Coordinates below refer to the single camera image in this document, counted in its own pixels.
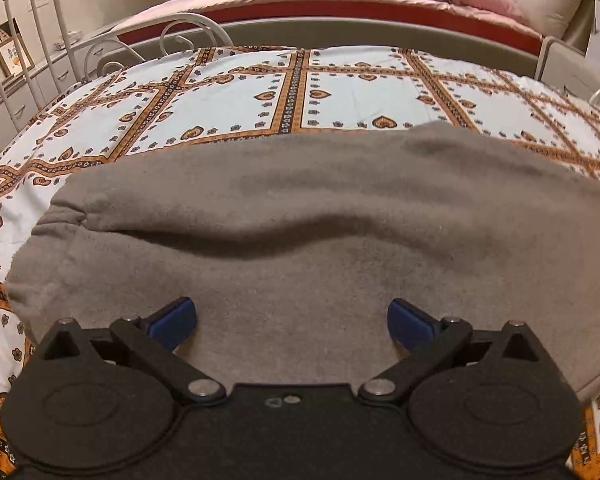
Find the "blue gripper pad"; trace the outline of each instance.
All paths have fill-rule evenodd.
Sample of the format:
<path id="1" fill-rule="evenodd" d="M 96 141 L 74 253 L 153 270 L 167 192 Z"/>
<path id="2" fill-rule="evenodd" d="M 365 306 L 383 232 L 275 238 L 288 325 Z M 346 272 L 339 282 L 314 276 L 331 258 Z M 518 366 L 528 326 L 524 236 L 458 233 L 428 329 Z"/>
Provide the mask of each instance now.
<path id="1" fill-rule="evenodd" d="M 386 314 L 389 334 L 406 350 L 413 352 L 440 333 L 440 322 L 401 298 L 394 299 Z"/>
<path id="2" fill-rule="evenodd" d="M 196 306 L 191 298 L 179 298 L 142 320 L 141 327 L 169 352 L 184 342 L 196 328 Z"/>

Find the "gray bed frame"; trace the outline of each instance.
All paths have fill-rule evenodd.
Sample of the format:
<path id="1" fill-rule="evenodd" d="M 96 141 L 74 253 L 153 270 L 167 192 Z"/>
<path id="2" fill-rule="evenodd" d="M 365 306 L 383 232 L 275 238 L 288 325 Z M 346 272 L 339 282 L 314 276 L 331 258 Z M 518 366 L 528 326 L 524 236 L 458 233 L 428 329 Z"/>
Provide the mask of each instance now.
<path id="1" fill-rule="evenodd" d="M 236 45 L 272 45 L 302 48 L 323 48 L 371 44 L 422 50 L 435 56 L 481 64 L 488 68 L 507 70 L 521 76 L 533 77 L 538 56 L 517 50 L 495 41 L 484 40 L 442 28 L 355 18 L 266 18 L 223 23 L 222 28 Z M 164 38 L 167 52 L 183 50 L 186 38 L 197 48 L 212 46 L 210 38 L 200 28 L 169 34 Z M 145 40 L 131 47 L 145 59 L 162 56 L 159 38 Z M 125 50 L 103 56 L 98 74 L 111 61 L 125 66 L 138 61 Z"/>

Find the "pink bed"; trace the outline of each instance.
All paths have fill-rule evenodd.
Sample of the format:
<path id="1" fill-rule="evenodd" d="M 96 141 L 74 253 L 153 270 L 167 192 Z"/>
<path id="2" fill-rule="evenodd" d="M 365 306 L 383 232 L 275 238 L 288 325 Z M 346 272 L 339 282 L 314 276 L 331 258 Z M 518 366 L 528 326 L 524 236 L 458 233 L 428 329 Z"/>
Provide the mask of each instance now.
<path id="1" fill-rule="evenodd" d="M 541 34 L 511 18 L 488 10 L 433 0 L 170 0 L 132 16 L 114 30 L 177 12 L 197 12 L 218 23 L 294 16 L 369 18 L 414 23 L 463 32 L 535 55 L 540 52 L 542 44 Z M 164 25 L 160 23 L 120 34 L 120 40 L 132 44 L 156 38 L 160 36 Z M 186 28 L 189 27 L 173 27 L 172 31 Z"/>

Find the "patterned bed sheet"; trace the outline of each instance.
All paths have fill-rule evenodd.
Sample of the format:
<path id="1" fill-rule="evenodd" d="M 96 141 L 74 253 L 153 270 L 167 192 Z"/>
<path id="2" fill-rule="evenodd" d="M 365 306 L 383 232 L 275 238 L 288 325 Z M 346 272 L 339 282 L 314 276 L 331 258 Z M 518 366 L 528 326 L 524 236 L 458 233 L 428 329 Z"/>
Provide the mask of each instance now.
<path id="1" fill-rule="evenodd" d="M 0 154 L 0 407 L 34 351 L 4 279 L 74 171 L 185 144 L 446 121 L 600 181 L 600 109 L 543 84 L 384 46 L 218 47 L 166 56 L 77 86 Z M 600 397 L 572 462 L 600 478 Z M 0 430 L 0 478 L 14 459 Z"/>

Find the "brown garment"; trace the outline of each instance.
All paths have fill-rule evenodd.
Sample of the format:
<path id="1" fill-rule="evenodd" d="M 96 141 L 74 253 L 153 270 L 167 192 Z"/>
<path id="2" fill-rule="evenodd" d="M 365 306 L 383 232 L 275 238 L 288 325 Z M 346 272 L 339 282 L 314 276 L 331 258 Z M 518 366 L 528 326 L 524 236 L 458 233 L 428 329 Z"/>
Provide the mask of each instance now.
<path id="1" fill-rule="evenodd" d="M 37 337 L 198 308 L 178 350 L 235 381 L 359 384 L 398 359 L 403 297 L 524 319 L 581 397 L 600 380 L 600 184 L 445 123 L 135 155 L 72 175 L 7 278 Z"/>

